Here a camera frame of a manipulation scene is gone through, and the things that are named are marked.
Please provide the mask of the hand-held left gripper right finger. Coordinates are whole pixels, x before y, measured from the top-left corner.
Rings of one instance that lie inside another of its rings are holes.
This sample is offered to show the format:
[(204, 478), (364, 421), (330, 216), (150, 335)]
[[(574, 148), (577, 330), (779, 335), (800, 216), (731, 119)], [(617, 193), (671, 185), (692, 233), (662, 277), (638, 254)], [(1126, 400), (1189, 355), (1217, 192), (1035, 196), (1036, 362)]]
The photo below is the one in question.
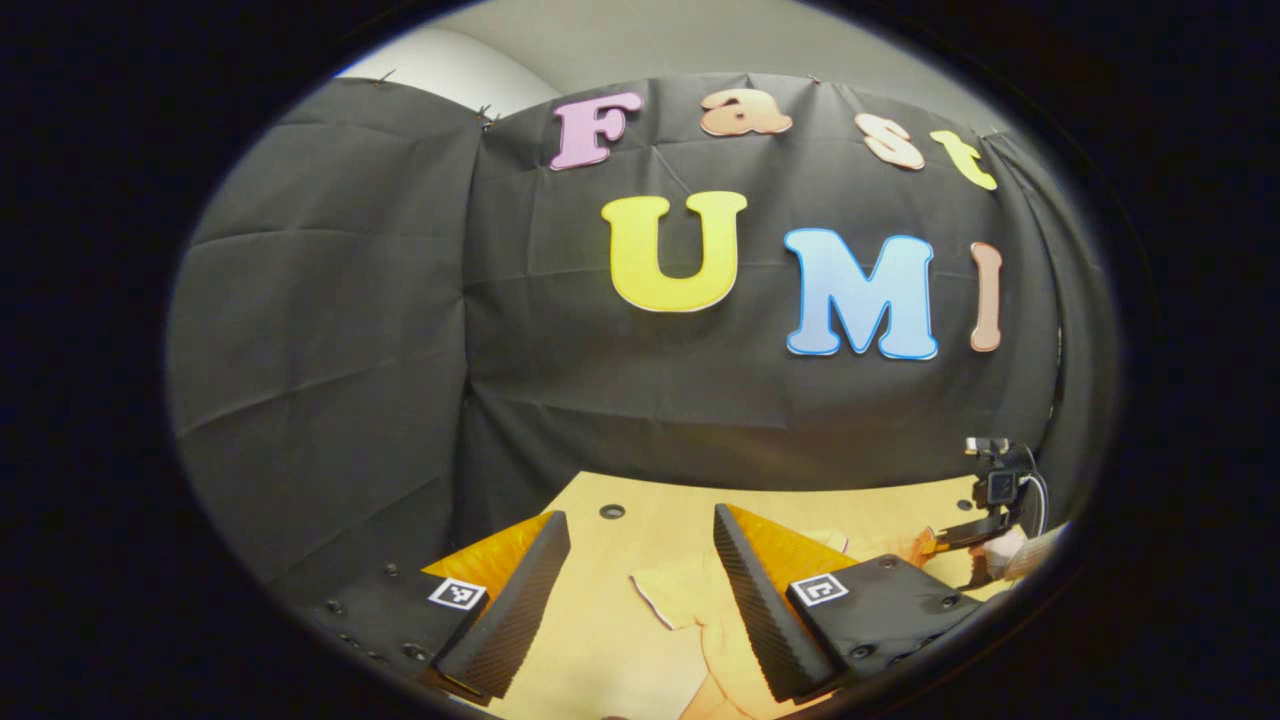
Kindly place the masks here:
[(895, 553), (858, 561), (732, 503), (716, 505), (713, 542), (780, 702), (869, 682), (983, 605)]

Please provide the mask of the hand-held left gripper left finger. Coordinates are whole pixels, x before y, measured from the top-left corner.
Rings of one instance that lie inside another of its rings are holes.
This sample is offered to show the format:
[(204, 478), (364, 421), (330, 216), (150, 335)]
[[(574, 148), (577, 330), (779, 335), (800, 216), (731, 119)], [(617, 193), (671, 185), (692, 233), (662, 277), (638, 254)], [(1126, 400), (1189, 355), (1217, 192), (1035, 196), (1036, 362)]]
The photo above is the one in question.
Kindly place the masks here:
[(549, 511), (417, 570), (385, 566), (323, 601), (323, 629), (380, 669), (486, 706), (509, 691), (571, 550)]

